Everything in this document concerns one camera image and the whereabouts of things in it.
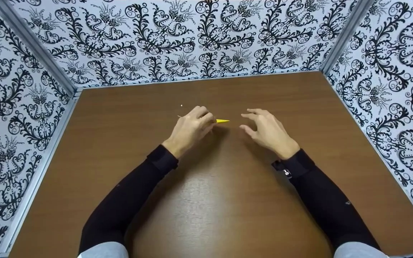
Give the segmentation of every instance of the black compression sleeve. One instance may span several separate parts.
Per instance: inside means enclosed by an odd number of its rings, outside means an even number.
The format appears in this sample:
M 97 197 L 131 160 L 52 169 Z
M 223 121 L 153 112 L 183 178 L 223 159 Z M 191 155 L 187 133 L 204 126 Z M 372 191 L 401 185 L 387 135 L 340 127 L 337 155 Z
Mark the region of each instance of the black compression sleeve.
M 346 242 L 362 242 L 380 250 L 353 204 L 303 150 L 282 163 L 292 175 L 290 182 L 334 250 Z
M 178 160 L 159 145 L 123 178 L 92 212 L 82 229 L 79 253 L 104 242 L 123 244 L 125 230 L 157 183 L 177 167 Z

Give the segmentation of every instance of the wrist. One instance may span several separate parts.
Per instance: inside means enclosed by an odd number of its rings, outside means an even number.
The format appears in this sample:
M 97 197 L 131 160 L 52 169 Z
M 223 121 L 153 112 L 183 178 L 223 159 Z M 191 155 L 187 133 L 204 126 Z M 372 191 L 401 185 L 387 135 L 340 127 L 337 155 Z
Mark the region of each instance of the wrist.
M 167 149 L 167 151 L 169 151 L 177 159 L 179 159 L 179 157 L 181 157 L 184 153 L 182 148 L 170 139 L 163 141 L 162 146 L 164 146 L 165 149 Z
M 288 160 L 293 157 L 298 151 L 300 151 L 300 146 L 293 139 L 278 148 L 275 153 L 282 160 Z

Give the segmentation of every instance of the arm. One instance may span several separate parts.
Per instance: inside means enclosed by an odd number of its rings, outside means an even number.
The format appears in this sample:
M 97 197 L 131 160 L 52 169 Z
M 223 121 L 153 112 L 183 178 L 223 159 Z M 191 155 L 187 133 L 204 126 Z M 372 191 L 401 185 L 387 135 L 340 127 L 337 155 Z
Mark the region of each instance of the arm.
M 349 199 L 303 150 L 281 163 L 290 171 L 290 182 L 334 250 L 347 242 L 361 242 L 380 250 Z
M 138 167 L 123 178 L 92 212 L 82 229 L 79 253 L 100 243 L 123 245 L 125 230 L 157 183 L 177 167 L 175 158 L 159 145 Z
M 105 242 L 123 245 L 125 231 L 157 183 L 177 167 L 178 158 L 215 126 L 213 114 L 195 107 L 178 119 L 172 135 L 123 178 L 101 201 L 82 229 L 79 254 Z
M 334 249 L 346 242 L 362 242 L 380 249 L 348 198 L 288 136 L 280 121 L 266 110 L 248 112 L 242 116 L 253 120 L 257 131 L 246 125 L 241 128 L 259 145 L 278 155 L 291 174 L 290 182 Z

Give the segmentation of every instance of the wooden table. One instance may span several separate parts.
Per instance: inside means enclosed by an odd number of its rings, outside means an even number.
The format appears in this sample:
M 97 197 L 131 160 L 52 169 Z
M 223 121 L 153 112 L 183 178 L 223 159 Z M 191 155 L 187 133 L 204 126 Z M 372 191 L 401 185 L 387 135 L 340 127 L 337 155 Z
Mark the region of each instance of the wooden table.
M 156 188 L 131 227 L 133 257 L 332 256 L 274 156 L 239 130 L 246 108 L 282 121 L 385 253 L 413 253 L 413 206 L 323 75 L 306 72 L 84 90 L 10 258 L 75 257 L 92 210 L 196 105 L 231 121 Z

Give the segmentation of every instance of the black and white wallpaper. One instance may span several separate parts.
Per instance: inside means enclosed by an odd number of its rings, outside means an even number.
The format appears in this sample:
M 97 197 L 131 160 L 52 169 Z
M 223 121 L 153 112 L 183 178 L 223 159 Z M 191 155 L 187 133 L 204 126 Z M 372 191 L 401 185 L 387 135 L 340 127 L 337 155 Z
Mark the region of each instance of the black and white wallpaper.
M 0 244 L 68 102 L 0 18 Z
M 413 0 L 376 0 L 328 80 L 413 200 Z
M 10 0 L 77 87 L 319 70 L 357 0 Z

